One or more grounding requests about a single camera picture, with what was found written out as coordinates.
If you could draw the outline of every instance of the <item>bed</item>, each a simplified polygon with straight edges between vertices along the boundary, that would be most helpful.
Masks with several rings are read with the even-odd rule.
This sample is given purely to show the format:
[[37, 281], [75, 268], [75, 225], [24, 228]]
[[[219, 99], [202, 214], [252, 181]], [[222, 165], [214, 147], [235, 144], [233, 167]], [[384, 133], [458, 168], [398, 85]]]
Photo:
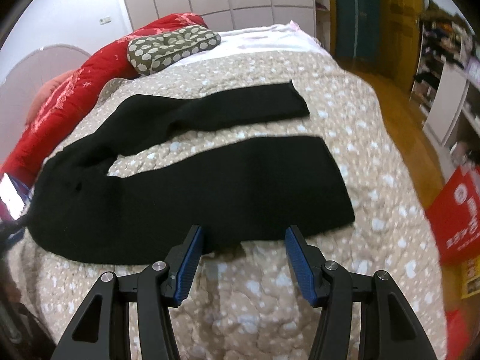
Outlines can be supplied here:
[[[119, 158], [109, 174], [127, 177], [254, 136], [323, 137], [345, 180], [356, 221], [308, 242], [353, 272], [389, 271], [443, 359], [446, 322], [435, 241], [408, 170], [383, 125], [373, 89], [342, 70], [293, 22], [220, 35], [222, 43], [214, 50], [187, 57], [162, 72], [109, 81], [95, 108], [56, 151], [95, 131], [135, 93], [195, 98], [293, 80], [308, 104], [309, 118], [215, 133], [187, 132]], [[8, 264], [22, 302], [57, 341], [102, 272], [127, 275], [144, 268], [69, 261], [40, 249], [28, 232], [10, 251]], [[134, 311], [132, 306], [130, 339], [136, 360], [141, 354]], [[308, 357], [319, 311], [292, 282], [283, 243], [252, 241], [203, 256], [188, 299], [170, 313], [182, 358], [282, 360]], [[359, 307], [354, 307], [349, 358], [357, 358], [358, 348]]]

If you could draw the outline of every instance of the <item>blue gripper pad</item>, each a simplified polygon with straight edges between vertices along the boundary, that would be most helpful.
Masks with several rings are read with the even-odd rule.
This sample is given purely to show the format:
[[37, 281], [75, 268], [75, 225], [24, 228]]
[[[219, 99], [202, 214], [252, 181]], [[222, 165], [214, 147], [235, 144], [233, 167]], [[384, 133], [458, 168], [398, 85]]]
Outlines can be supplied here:
[[318, 302], [318, 296], [315, 293], [314, 273], [311, 271], [302, 247], [291, 227], [285, 232], [285, 249], [297, 278], [301, 294], [312, 306], [315, 306]]
[[198, 262], [202, 256], [203, 249], [203, 230], [197, 228], [195, 236], [185, 254], [185, 258], [178, 269], [177, 286], [173, 295], [173, 300], [179, 306], [184, 299], [188, 297], [191, 284], [194, 282], [195, 272], [197, 271]]

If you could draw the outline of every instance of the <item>white bedsheet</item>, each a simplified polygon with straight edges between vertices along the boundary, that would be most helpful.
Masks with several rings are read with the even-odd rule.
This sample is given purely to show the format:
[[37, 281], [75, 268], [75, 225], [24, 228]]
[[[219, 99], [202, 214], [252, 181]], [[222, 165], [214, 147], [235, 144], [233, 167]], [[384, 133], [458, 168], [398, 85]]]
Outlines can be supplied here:
[[191, 55], [176, 62], [173, 66], [262, 51], [312, 52], [332, 57], [315, 38], [303, 32], [294, 21], [289, 24], [245, 28], [243, 30], [219, 32], [219, 34], [222, 37], [222, 42], [213, 50]]

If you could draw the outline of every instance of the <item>light switch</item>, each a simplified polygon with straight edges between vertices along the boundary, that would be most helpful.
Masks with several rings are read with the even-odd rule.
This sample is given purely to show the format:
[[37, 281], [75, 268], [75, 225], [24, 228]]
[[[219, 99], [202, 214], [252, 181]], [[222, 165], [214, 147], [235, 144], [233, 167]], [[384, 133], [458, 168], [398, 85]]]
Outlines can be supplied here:
[[110, 23], [112, 18], [110, 16], [103, 17], [100, 19], [100, 25], [103, 26], [104, 24]]

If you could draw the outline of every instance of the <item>metal screw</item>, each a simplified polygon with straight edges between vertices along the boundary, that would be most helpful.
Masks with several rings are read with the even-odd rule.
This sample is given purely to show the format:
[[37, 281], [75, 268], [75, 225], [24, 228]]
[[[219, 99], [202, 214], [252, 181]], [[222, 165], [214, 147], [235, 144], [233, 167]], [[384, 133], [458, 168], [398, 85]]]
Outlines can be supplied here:
[[390, 278], [390, 275], [387, 271], [378, 271], [377, 276], [380, 280], [388, 280]]
[[154, 271], [161, 271], [162, 269], [165, 269], [166, 266], [167, 264], [165, 264], [163, 261], [157, 261], [153, 263], [152, 268]]
[[102, 275], [102, 281], [105, 283], [108, 283], [111, 279], [113, 279], [113, 273], [111, 272], [105, 272]]
[[325, 268], [328, 269], [329, 271], [334, 271], [335, 269], [338, 268], [338, 264], [335, 261], [327, 261], [325, 263]]

